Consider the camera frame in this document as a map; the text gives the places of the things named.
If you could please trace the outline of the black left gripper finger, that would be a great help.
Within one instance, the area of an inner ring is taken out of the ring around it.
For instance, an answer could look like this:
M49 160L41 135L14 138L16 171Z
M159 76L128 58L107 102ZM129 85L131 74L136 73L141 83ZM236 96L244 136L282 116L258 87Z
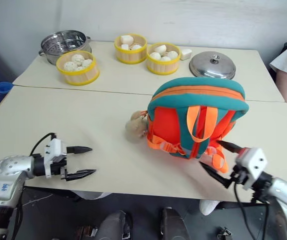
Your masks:
M96 169L83 169L83 170L78 170L75 173L68 173L67 170L65 169L61 179L66 180L66 181L79 180L87 176L90 176L96 171L97 171Z
M66 148L67 154L83 154L92 151L91 147L87 146L68 146Z

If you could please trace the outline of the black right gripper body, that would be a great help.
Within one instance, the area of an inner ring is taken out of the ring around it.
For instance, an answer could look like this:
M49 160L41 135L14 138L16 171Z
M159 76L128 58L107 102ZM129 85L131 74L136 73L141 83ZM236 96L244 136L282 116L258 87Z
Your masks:
M230 150L237 154L235 166L233 167L233 177L237 184L242 184L244 188L250 187L250 148L249 147L233 147Z

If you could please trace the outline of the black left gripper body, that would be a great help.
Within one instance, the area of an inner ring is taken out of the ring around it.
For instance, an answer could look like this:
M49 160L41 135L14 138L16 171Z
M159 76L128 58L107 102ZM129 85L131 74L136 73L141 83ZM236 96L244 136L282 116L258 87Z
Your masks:
M53 162L50 165L50 172L52 176L60 175L61 177L66 177L67 175L67 157L64 156L60 161Z

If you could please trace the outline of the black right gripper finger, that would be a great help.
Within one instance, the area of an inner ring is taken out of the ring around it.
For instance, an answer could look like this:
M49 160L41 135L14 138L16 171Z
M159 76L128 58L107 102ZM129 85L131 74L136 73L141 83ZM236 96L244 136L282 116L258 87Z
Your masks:
M212 167L203 162L200 162L200 164L203 167L203 169L208 173L209 176L211 176L213 179L222 184L226 189L230 187L231 183L233 182L231 179L222 177Z
M240 154L243 152L243 149L244 149L243 147L240 147L231 142L227 142L223 140L217 140L216 142L231 153Z

